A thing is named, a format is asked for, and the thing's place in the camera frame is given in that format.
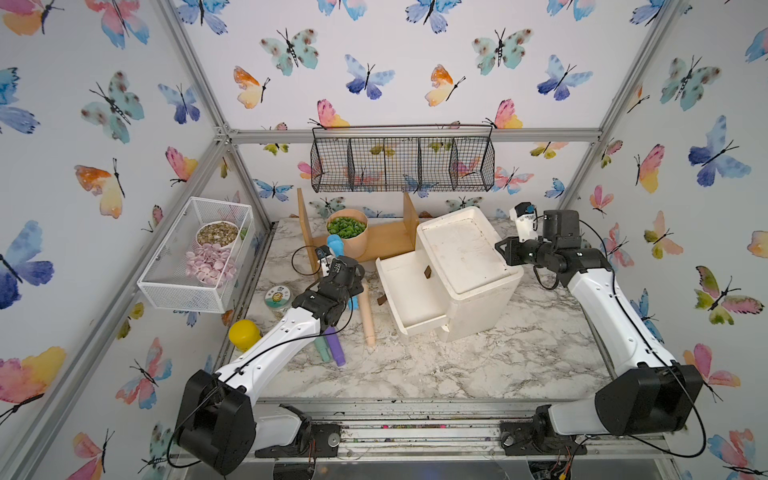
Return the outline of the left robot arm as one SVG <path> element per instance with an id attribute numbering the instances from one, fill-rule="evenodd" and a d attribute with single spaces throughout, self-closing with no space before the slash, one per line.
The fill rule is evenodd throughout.
<path id="1" fill-rule="evenodd" d="M 261 405 L 262 391 L 307 345 L 328 333 L 362 293 L 365 270 L 332 257 L 327 272 L 298 295 L 284 317 L 249 350 L 213 373 L 187 381 L 172 441 L 216 473 L 227 476 L 251 453 L 314 453 L 309 416 L 290 405 Z"/>

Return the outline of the green toy microphone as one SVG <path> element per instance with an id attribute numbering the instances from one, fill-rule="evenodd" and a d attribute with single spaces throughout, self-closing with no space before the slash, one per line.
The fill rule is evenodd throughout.
<path id="1" fill-rule="evenodd" d="M 329 347 L 325 337 L 320 336 L 318 338 L 315 338 L 314 339 L 314 345 L 315 345 L 315 348 L 316 348 L 317 352 L 319 353 L 319 355 L 321 357 L 321 360 L 324 363 L 328 363 L 328 362 L 333 360 L 333 356 L 332 356 L 330 347 Z"/>

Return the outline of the wooden shelf rack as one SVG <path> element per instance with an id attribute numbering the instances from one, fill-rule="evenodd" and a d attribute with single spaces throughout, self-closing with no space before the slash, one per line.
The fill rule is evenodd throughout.
<path id="1" fill-rule="evenodd" d="M 299 248 L 299 251 L 304 250 L 307 254 L 310 268 L 308 273 L 300 272 L 300 274 L 318 278 L 320 266 L 315 249 L 325 245 L 330 234 L 327 228 L 324 228 L 323 235 L 313 235 L 307 212 L 307 202 L 304 200 L 301 189 L 297 191 L 297 199 L 298 218 L 303 236 L 303 246 Z M 356 209 L 342 209 L 333 212 L 328 217 L 328 221 L 337 217 L 355 218 L 366 225 L 366 229 L 360 235 L 351 239 L 343 239 L 344 252 L 352 253 L 358 262 L 364 263 L 413 251 L 416 245 L 419 217 L 410 195 L 403 193 L 402 199 L 403 212 L 401 217 L 370 219 L 363 211 Z"/>

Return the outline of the white plastic drawer unit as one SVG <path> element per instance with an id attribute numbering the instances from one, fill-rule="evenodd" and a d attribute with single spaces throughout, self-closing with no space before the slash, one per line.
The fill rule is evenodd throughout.
<path id="1" fill-rule="evenodd" d="M 501 237 L 477 207 L 466 207 L 417 227 L 416 246 L 446 297 L 447 323 L 437 330 L 453 342 L 490 330 L 500 321 L 524 276 L 495 245 Z"/>

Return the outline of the pile of pink slices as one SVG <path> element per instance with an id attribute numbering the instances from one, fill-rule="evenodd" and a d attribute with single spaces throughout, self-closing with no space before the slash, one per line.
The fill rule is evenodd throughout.
<path id="1" fill-rule="evenodd" d="M 206 286 L 218 287 L 237 274 L 237 266 L 229 248 L 218 245 L 197 246 L 186 256 L 186 275 Z"/>

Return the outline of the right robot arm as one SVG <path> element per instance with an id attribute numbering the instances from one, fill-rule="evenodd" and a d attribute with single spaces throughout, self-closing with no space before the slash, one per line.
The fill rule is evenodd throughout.
<path id="1" fill-rule="evenodd" d="M 697 414 L 702 376 L 678 362 L 651 333 L 621 291 L 606 254 L 583 246 L 578 213 L 539 213 L 522 202 L 510 216 L 516 233 L 497 242 L 497 252 L 510 266 L 530 265 L 554 274 L 557 284 L 579 302 L 615 372 L 609 384 L 588 398 L 546 407 L 550 429 L 561 436 L 682 430 Z"/>

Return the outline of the beige toy microphone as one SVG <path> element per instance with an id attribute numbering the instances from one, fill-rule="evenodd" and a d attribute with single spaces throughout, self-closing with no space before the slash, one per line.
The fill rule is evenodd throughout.
<path id="1" fill-rule="evenodd" d="M 369 349 L 376 347 L 376 335 L 373 313 L 370 301 L 370 288 L 366 281 L 362 282 L 363 291 L 357 296 L 365 344 Z"/>

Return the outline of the white mesh wall basket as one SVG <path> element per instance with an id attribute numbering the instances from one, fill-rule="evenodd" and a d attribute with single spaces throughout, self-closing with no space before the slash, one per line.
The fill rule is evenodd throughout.
<path id="1" fill-rule="evenodd" d="M 222 313 L 254 233 L 251 206 L 192 197 L 137 286 L 157 309 Z"/>

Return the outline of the round green tin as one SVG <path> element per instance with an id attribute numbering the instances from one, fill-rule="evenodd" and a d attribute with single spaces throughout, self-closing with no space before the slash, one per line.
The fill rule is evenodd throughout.
<path id="1" fill-rule="evenodd" d="M 265 292 L 264 303 L 271 310 L 284 310 L 290 307 L 292 291 L 287 285 L 275 285 Z"/>

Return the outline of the white drawer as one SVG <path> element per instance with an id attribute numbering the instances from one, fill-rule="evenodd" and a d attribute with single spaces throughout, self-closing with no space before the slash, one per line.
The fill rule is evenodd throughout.
<path id="1" fill-rule="evenodd" d="M 376 270 L 402 339 L 448 323 L 446 288 L 422 250 L 377 259 Z"/>

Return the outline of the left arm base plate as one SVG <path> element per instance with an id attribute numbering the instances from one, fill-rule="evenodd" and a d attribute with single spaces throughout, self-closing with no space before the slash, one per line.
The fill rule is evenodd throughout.
<path id="1" fill-rule="evenodd" d="M 296 439 L 287 446 L 272 446 L 254 451 L 255 458 L 336 458 L 341 444 L 341 426 L 334 423 L 305 422 Z"/>

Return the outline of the bowl of seeds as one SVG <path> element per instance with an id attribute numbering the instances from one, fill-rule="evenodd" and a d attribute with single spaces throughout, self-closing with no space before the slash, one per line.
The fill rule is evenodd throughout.
<path id="1" fill-rule="evenodd" d="M 239 228 L 234 223 L 216 221 L 201 226 L 195 235 L 195 240 L 199 246 L 218 245 L 221 248 L 229 248 L 239 236 Z"/>

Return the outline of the blue toy microphone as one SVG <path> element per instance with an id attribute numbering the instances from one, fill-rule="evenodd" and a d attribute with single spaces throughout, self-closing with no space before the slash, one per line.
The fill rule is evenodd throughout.
<path id="1" fill-rule="evenodd" d="M 326 241 L 326 244 L 335 256 L 340 257 L 345 255 L 344 242 L 339 235 L 336 235 L 336 234 L 330 235 Z M 353 297 L 348 301 L 348 307 L 352 311 L 359 309 L 358 300 L 356 297 Z"/>

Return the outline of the purple toy microphone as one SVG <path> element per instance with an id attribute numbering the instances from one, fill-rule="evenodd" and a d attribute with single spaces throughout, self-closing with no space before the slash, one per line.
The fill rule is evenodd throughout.
<path id="1" fill-rule="evenodd" d="M 337 330 L 335 327 L 328 327 L 324 332 L 324 338 L 328 344 L 331 356 L 337 366 L 342 367 L 346 365 L 346 356 L 344 354 L 341 342 L 338 338 Z"/>

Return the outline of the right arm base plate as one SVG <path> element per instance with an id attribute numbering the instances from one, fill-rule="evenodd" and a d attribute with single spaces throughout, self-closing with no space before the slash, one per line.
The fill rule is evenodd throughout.
<path id="1" fill-rule="evenodd" d="M 586 455 L 585 445 L 575 436 L 557 434 L 547 414 L 500 423 L 499 443 L 506 456 Z"/>

